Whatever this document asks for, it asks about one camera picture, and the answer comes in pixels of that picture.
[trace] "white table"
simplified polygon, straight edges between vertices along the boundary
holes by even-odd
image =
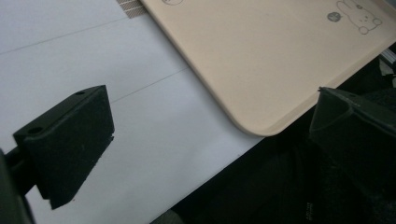
[[[76,198],[37,223],[150,223],[261,138],[240,132],[149,15],[115,0],[0,2],[0,147],[73,92],[107,85],[115,140]]]

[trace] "brown round logo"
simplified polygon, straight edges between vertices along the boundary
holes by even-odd
[[[163,0],[166,5],[175,6],[183,2],[183,0]]]

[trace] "beige tray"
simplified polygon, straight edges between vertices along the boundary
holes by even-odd
[[[234,123],[262,136],[396,41],[395,11],[379,0],[142,2]]]

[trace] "screw hole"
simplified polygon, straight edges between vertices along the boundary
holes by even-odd
[[[36,128],[33,128],[33,129],[29,130],[28,133],[35,134],[35,133],[40,133],[41,131],[43,131],[43,128],[36,127]]]

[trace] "brown striped object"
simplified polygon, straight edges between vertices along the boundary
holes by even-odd
[[[117,2],[130,19],[147,12],[145,7],[138,0],[117,0]]]

